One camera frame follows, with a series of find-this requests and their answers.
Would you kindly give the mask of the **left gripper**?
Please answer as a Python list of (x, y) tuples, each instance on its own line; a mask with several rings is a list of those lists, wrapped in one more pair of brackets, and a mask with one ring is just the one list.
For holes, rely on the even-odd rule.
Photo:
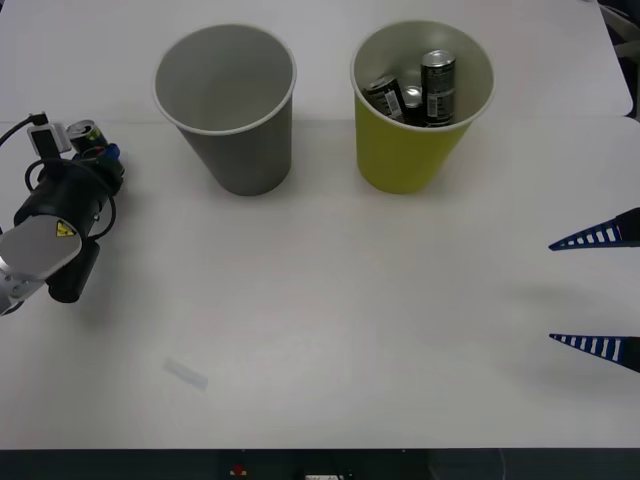
[(124, 182), (125, 168), (121, 162), (121, 151), (117, 144), (110, 143), (105, 149), (90, 149), (76, 153), (74, 162), (91, 171), (74, 168), (75, 180), (88, 192), (96, 196), (115, 196)]

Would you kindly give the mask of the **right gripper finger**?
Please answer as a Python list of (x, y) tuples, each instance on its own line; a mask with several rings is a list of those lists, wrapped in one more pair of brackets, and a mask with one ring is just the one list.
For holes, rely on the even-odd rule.
[(606, 222), (591, 226), (549, 245), (551, 251), (638, 248), (640, 208), (636, 207)]
[(640, 372), (640, 338), (638, 336), (581, 336), (551, 333), (548, 337), (575, 350), (636, 373)]

